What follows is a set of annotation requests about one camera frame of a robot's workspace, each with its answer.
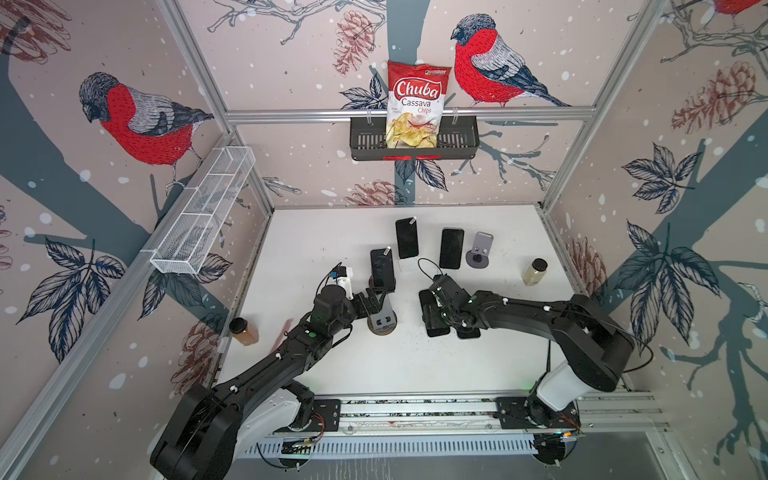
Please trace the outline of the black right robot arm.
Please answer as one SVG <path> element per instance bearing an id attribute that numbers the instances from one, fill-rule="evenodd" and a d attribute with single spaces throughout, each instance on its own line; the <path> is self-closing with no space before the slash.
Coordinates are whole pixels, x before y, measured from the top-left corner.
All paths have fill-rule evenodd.
<path id="1" fill-rule="evenodd" d="M 433 300 L 422 316 L 430 336 L 455 330 L 461 339 L 474 339 L 483 330 L 505 329 L 559 346 L 564 361 L 534 384 L 526 401 L 531 414 L 560 413 L 591 391 L 613 392 L 635 349 L 632 335 L 584 295 L 543 302 L 486 290 L 469 294 L 447 274 L 434 276 L 427 292 Z"/>

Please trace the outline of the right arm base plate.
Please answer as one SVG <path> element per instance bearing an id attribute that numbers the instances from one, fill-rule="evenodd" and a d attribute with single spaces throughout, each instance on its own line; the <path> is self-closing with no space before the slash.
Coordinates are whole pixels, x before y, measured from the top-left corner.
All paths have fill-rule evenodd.
<path id="1" fill-rule="evenodd" d="M 579 430 L 581 428 L 577 405 L 571 402 L 564 410 L 551 409 L 536 396 L 497 397 L 497 412 L 503 430 L 557 429 Z"/>

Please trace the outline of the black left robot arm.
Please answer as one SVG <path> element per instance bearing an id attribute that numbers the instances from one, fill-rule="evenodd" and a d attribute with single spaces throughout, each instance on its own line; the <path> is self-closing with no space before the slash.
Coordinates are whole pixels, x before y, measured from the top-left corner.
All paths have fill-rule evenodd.
<path id="1" fill-rule="evenodd" d="M 313 393 L 297 377 L 336 344 L 335 335 L 383 309 L 387 294 L 367 289 L 347 296 L 323 287 L 313 308 L 276 351 L 232 379 L 207 388 L 193 385 L 181 398 L 150 455 L 166 479 L 222 479 L 249 444 L 309 417 Z"/>

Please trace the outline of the grey round phone stand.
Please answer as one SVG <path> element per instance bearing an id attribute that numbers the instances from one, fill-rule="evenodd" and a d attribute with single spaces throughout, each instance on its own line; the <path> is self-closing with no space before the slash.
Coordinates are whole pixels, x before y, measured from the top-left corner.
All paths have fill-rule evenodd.
<path id="1" fill-rule="evenodd" d="M 494 237 L 486 232 L 477 232 L 472 248 L 466 253 L 465 260 L 468 266 L 475 269 L 485 269 L 489 265 L 489 254 Z"/>

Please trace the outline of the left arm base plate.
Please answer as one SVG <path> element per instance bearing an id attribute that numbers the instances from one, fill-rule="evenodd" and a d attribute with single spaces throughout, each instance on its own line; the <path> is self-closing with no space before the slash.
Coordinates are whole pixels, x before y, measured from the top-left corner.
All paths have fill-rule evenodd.
<path id="1" fill-rule="evenodd" d="M 302 403 L 297 417 L 287 426 L 290 432 L 319 434 L 337 432 L 341 418 L 339 399 L 315 399 L 311 404 Z"/>

